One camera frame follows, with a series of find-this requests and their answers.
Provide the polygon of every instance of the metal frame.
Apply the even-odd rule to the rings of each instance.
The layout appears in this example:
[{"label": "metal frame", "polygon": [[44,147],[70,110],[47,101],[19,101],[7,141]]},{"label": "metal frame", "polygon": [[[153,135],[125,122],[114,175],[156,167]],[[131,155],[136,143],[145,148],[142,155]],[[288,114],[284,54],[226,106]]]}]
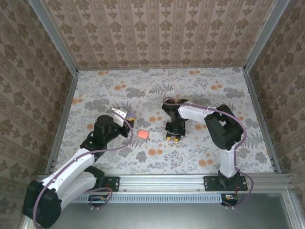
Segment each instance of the metal frame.
[{"label": "metal frame", "polygon": [[[203,177],[216,176],[217,174],[196,175],[107,175],[108,177],[120,177],[119,191],[115,194],[121,196],[151,195],[151,194],[187,194],[187,196],[202,196],[203,194],[232,194],[234,192],[206,192],[204,190]],[[304,229],[304,218],[293,193],[293,186],[288,174],[276,173],[252,173],[254,180],[253,193],[280,193],[285,202],[285,208],[293,229]],[[23,229],[33,229],[32,220],[25,217]]]},{"label": "metal frame", "polygon": [[72,76],[76,76],[77,74],[77,64],[74,62],[73,58],[71,57],[67,47],[65,46],[64,42],[62,41],[59,33],[55,29],[55,26],[49,16],[48,12],[44,8],[42,1],[40,0],[29,0],[30,5],[33,7],[35,13],[37,14],[39,20],[41,21],[44,29],[47,31],[48,35],[50,36],[52,42],[54,43],[55,47],[57,48],[58,52],[60,53],[62,59],[65,61],[68,69],[70,70]]},{"label": "metal frame", "polygon": [[262,28],[261,33],[254,46],[252,47],[247,60],[244,63],[244,67],[246,70],[250,71],[252,66],[254,65],[258,55],[261,53],[263,47],[265,46],[267,40],[269,39],[273,29],[275,28],[278,20],[282,16],[286,6],[288,5],[289,0],[278,0],[276,1],[268,19],[265,22],[265,25]]},{"label": "metal frame", "polygon": [[52,146],[52,150],[51,150],[51,153],[50,153],[50,157],[49,157],[49,161],[48,161],[48,164],[47,164],[45,174],[49,174],[51,172],[53,163],[55,162],[55,158],[57,157],[57,155],[59,153],[59,150],[61,148],[61,142],[62,142],[63,134],[64,134],[64,131],[65,131],[65,128],[66,128],[67,120],[68,120],[68,117],[69,117],[69,112],[70,112],[72,100],[73,100],[73,97],[74,97],[74,93],[75,93],[75,90],[76,90],[77,81],[78,81],[78,75],[76,75],[72,78],[72,82],[71,82],[71,85],[70,85],[70,88],[69,88],[69,92],[68,92],[68,95],[67,95],[65,106],[63,107],[63,111],[62,111],[62,114],[61,114],[61,120],[60,120],[59,125],[58,125],[58,129],[57,129],[57,132],[56,132],[56,136],[55,136],[55,139],[54,139],[54,143],[53,143],[53,146]]},{"label": "metal frame", "polygon": [[190,69],[190,68],[241,68],[242,65],[232,65],[232,66],[221,66],[221,65],[213,65],[213,66],[157,66],[157,67],[124,67],[124,68],[79,68],[79,71],[112,71],[112,70],[150,70],[150,69]]}]

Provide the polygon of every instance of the damask wallpaper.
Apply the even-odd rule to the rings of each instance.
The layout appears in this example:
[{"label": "damask wallpaper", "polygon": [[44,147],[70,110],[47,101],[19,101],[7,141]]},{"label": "damask wallpaper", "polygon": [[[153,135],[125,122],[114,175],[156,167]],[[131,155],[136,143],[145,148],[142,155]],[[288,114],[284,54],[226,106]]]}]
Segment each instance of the damask wallpaper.
[{"label": "damask wallpaper", "polygon": [[290,0],[250,75],[279,163],[305,212],[304,0]]},{"label": "damask wallpaper", "polygon": [[275,0],[42,0],[82,70],[242,66]]},{"label": "damask wallpaper", "polygon": [[26,0],[0,1],[0,228],[19,228],[43,174],[71,74]]}]

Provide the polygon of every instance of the orange dot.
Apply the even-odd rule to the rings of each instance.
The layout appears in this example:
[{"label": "orange dot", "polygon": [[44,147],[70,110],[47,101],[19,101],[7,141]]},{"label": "orange dot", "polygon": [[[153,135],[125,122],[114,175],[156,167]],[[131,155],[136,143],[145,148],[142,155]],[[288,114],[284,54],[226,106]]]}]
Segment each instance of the orange dot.
[{"label": "orange dot", "polygon": [[77,104],[78,103],[78,99],[73,99],[72,100],[72,104]]},{"label": "orange dot", "polygon": [[156,121],[156,117],[155,116],[151,116],[148,121],[150,121],[151,123],[154,123]]},{"label": "orange dot", "polygon": [[206,166],[206,160],[200,159],[200,160],[198,161],[198,164],[199,164],[200,167],[205,167],[205,166]]},{"label": "orange dot", "polygon": [[209,164],[209,165],[212,165],[212,164],[213,164],[213,160],[212,160],[212,159],[209,159],[209,160],[208,160],[208,164]]},{"label": "orange dot", "polygon": [[148,155],[150,155],[150,156],[156,155],[156,150],[155,149],[149,149],[148,150]]},{"label": "orange dot", "polygon": [[93,129],[93,128],[94,128],[93,123],[89,123],[89,124],[87,125],[87,129],[88,129],[88,130],[91,130],[91,129]]},{"label": "orange dot", "polygon": [[202,129],[202,127],[201,127],[200,124],[196,124],[196,125],[195,125],[195,130],[201,130],[201,129]]}]

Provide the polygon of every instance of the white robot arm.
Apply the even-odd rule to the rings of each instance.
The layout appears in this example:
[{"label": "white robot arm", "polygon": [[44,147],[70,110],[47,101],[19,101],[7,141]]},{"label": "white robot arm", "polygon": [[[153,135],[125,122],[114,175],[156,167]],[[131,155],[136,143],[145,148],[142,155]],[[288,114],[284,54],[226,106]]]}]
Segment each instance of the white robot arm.
[{"label": "white robot arm", "polygon": [[[181,106],[178,109],[179,115],[183,119],[191,119],[195,120],[200,123],[205,123],[205,118],[208,115],[211,115],[214,113],[214,111],[211,110],[203,110],[200,108],[192,107],[192,106]],[[231,147],[230,150],[222,150],[220,152],[220,168],[219,171],[227,178],[233,177],[237,170],[235,168],[234,164],[234,148],[235,145]]]},{"label": "white robot arm", "polygon": [[[174,101],[168,99],[166,103],[174,104]],[[226,178],[234,177],[237,173],[234,149],[241,140],[243,129],[235,120],[215,112],[217,109],[233,115],[228,106],[211,107],[211,110],[202,109],[191,106],[190,102],[182,99],[175,105],[164,104],[162,109],[172,118],[165,128],[168,140],[173,138],[174,141],[179,141],[181,136],[185,135],[185,121],[188,119],[206,123],[213,142],[221,149],[220,173]]]},{"label": "white robot arm", "polygon": [[[127,137],[129,126],[133,127],[134,122],[134,119],[128,118],[126,110],[121,108],[112,111],[115,113],[114,118],[108,115],[97,118],[94,131],[88,135],[81,148],[68,162],[41,182],[34,180],[28,185],[22,208],[24,215],[33,219],[35,203],[39,200],[36,221],[44,228],[49,228],[75,198],[89,189],[104,187],[106,180],[109,182],[110,179],[104,176],[104,172],[92,166],[104,152],[91,151],[107,149],[107,144],[118,135]],[[124,123],[122,118],[126,118],[125,121],[129,125]]]}]

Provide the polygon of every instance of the floral tablecloth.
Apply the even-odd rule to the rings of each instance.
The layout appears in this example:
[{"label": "floral tablecloth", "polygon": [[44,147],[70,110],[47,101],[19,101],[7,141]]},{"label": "floral tablecloth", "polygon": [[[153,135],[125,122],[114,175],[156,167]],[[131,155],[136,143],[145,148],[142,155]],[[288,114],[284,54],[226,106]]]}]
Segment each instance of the floral tablecloth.
[{"label": "floral tablecloth", "polygon": [[[96,167],[106,174],[216,173],[220,149],[205,124],[189,120],[180,142],[165,140],[165,123],[170,118],[161,106],[162,99],[170,96],[206,106],[228,105],[248,131],[238,150],[240,169],[273,172],[241,68],[86,71],[78,76],[55,169],[73,156],[98,116],[111,115],[112,107],[123,107],[131,108],[137,116],[132,144],[106,152]],[[148,139],[137,137],[140,129],[149,132]],[[108,148],[126,141],[119,136]]]}]

